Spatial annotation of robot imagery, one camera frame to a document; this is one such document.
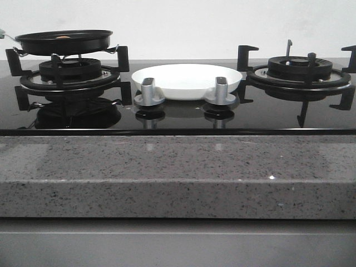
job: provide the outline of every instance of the burner cap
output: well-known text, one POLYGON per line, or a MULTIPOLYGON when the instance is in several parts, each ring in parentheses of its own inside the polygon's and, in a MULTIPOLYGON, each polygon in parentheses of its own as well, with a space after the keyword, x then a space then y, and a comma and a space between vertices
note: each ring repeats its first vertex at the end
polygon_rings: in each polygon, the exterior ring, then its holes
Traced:
POLYGON ((292 66, 308 66, 309 61, 302 58, 295 58, 289 61, 289 64, 292 66))
MULTIPOLYGON (((63 82, 81 82, 98 78, 102 75, 99 60, 93 58, 71 58, 58 65, 63 82)), ((39 64, 42 81, 56 82, 52 61, 39 64)))
POLYGON ((328 80, 333 64, 317 58, 310 69, 307 57, 272 57, 268 60, 268 72, 271 77, 288 81, 328 80))

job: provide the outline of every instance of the granite countertop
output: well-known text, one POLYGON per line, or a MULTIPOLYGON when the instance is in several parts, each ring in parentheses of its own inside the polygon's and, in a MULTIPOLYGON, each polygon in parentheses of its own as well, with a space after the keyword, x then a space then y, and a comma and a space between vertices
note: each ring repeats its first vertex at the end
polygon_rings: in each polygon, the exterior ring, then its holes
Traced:
POLYGON ((1 217, 356 219, 355 136, 2 136, 1 217))

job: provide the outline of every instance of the white plate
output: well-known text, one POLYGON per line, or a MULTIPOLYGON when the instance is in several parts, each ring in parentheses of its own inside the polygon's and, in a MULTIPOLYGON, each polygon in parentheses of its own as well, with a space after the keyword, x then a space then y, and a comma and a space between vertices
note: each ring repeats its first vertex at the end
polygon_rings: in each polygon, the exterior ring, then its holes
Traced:
POLYGON ((154 78, 166 99, 199 100, 207 91, 215 88, 215 78, 225 77, 228 92, 233 92, 242 79, 242 74, 232 68, 203 64, 161 65, 136 71, 132 79, 138 90, 145 78, 154 78))

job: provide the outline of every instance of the frying pan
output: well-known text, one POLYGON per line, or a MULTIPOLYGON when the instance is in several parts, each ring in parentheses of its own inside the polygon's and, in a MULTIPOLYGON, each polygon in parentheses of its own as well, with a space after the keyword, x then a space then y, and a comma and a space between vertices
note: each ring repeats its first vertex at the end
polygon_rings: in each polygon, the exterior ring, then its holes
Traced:
POLYGON ((16 36, 22 49, 37 56, 79 55, 107 49, 111 31, 86 29, 75 31, 38 32, 16 36))

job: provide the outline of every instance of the gas hob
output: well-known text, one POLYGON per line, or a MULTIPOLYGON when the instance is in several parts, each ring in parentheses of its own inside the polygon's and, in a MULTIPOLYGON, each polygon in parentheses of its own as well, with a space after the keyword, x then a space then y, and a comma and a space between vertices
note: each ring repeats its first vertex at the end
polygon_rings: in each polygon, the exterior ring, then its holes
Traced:
POLYGON ((324 60, 314 53, 290 56, 290 46, 289 41, 286 56, 269 60, 249 60, 249 51, 258 48, 239 46, 238 61, 147 60, 130 61, 130 66, 127 47, 105 46, 106 52, 117 53, 117 60, 103 65, 81 55, 61 59, 53 53, 50 61, 26 61, 26 68, 19 61, 25 51, 7 50, 8 62, 0 62, 0 134, 356 134, 355 49, 344 49, 352 50, 351 60, 324 60), (166 99, 153 106, 138 105, 135 99, 142 93, 132 74, 174 63, 204 63, 241 71, 243 79, 231 92, 235 101, 215 105, 204 100, 166 99))

